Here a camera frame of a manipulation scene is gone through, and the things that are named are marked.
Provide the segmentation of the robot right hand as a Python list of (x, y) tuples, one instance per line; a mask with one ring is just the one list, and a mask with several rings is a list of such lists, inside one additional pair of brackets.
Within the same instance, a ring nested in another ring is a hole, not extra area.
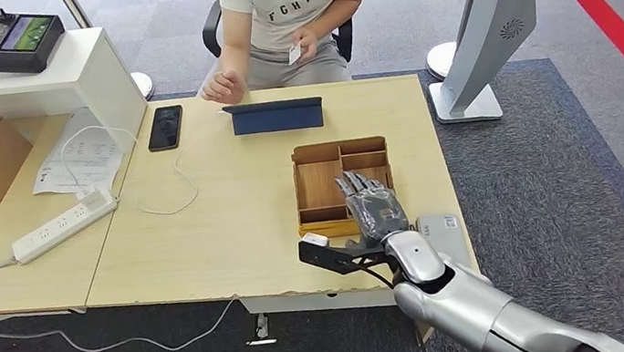
[(368, 248), (380, 245), (391, 233), (409, 230), (406, 212), (396, 193), (376, 179), (355, 171), (344, 171), (335, 183), (345, 197), (351, 216), (359, 228), (359, 241)]

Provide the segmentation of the person's right hand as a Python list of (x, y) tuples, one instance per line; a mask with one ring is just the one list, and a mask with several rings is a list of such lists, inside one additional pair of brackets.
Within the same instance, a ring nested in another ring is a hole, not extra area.
[(218, 71), (202, 87), (200, 96), (211, 102), (223, 105), (238, 104), (243, 100), (247, 85), (233, 70)]

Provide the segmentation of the person's left hand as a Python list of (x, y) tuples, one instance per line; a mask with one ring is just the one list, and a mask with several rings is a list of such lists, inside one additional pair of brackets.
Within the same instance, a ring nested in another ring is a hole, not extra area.
[(300, 49), (298, 61), (307, 61), (317, 52), (317, 35), (314, 30), (308, 27), (300, 27), (293, 35), (293, 43)]

